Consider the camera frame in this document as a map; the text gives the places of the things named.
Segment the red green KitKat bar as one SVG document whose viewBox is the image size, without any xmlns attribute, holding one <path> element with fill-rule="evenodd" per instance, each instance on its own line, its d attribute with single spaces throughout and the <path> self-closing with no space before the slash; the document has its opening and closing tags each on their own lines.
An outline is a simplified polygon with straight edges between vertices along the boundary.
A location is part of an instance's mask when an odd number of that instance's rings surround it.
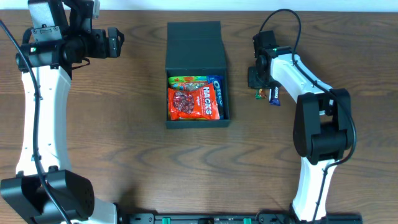
<svg viewBox="0 0 398 224">
<path fill-rule="evenodd" d="M 263 89 L 263 88 L 257 89 L 255 97 L 256 97 L 257 100 L 266 99 L 267 98 L 266 90 Z"/>
</svg>

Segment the purple Dairy Milk bar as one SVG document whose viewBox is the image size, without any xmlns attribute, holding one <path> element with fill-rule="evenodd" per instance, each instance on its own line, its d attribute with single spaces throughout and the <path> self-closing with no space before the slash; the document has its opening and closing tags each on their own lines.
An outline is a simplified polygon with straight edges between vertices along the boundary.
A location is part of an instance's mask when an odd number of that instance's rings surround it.
<svg viewBox="0 0 398 224">
<path fill-rule="evenodd" d="M 269 90 L 269 104 L 274 106 L 280 106 L 279 88 L 277 86 Z"/>
</svg>

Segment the blue Oreo cookie pack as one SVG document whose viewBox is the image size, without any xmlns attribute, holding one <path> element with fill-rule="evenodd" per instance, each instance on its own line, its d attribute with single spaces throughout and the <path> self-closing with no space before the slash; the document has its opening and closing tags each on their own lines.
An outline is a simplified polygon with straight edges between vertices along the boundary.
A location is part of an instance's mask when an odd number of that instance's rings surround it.
<svg viewBox="0 0 398 224">
<path fill-rule="evenodd" d="M 218 104 L 218 111 L 220 115 L 220 119 L 224 119 L 224 104 L 223 104 L 223 77 L 219 75 L 208 75 L 207 76 L 208 83 L 213 85 L 213 88 L 216 93 L 216 101 Z"/>
</svg>

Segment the red Hacks candy bag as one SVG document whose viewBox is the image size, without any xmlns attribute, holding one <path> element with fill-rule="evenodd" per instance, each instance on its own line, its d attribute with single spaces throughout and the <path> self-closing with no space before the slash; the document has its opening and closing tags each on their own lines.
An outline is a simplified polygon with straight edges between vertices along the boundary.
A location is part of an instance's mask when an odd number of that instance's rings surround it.
<svg viewBox="0 0 398 224">
<path fill-rule="evenodd" d="M 171 120 L 220 119 L 216 93 L 212 84 L 193 91 L 169 88 L 168 107 Z"/>
</svg>

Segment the black gift box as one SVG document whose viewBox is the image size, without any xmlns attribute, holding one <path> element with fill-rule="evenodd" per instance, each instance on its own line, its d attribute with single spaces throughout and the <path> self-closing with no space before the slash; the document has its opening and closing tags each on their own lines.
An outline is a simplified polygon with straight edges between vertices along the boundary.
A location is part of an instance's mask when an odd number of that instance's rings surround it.
<svg viewBox="0 0 398 224">
<path fill-rule="evenodd" d="M 208 75 L 223 77 L 221 96 L 224 113 L 224 118 L 219 120 L 172 121 L 170 118 L 166 118 L 166 128 L 226 128 L 229 126 L 231 115 L 228 69 L 219 21 L 169 22 L 167 24 L 165 74 L 167 78 Z"/>
</svg>

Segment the green Haribo worms bag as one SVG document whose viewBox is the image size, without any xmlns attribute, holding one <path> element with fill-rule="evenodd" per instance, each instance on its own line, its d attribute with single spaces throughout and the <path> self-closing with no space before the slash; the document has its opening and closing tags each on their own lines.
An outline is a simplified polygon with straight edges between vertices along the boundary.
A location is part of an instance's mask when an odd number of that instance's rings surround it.
<svg viewBox="0 0 398 224">
<path fill-rule="evenodd" d="M 208 84 L 206 76 L 179 76 L 168 78 L 169 87 L 175 90 L 192 91 Z"/>
</svg>

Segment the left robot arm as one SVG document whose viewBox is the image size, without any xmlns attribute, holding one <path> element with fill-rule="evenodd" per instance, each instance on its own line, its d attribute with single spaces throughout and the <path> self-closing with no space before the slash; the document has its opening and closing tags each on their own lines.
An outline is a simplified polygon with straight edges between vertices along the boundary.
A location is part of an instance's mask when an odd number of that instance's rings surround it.
<svg viewBox="0 0 398 224">
<path fill-rule="evenodd" d="M 117 205 L 96 198 L 91 182 L 72 171 L 66 117 L 72 72 L 93 58 L 120 56 L 124 35 L 93 28 L 99 1 L 30 0 L 28 8 L 32 27 L 16 44 L 24 138 L 1 196 L 27 223 L 122 223 Z"/>
</svg>

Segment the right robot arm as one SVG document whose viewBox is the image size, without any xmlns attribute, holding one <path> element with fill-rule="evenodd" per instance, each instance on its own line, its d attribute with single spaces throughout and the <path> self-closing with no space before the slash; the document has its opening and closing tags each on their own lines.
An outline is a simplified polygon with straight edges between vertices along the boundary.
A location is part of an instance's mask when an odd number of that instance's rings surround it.
<svg viewBox="0 0 398 224">
<path fill-rule="evenodd" d="M 362 223 L 360 215 L 326 212 L 333 172 L 354 144 L 348 91 L 323 83 L 291 47 L 277 45 L 273 31 L 261 31 L 252 41 L 256 64 L 248 69 L 249 87 L 268 89 L 271 103 L 284 87 L 296 103 L 293 142 L 301 157 L 300 179 L 284 223 Z"/>
</svg>

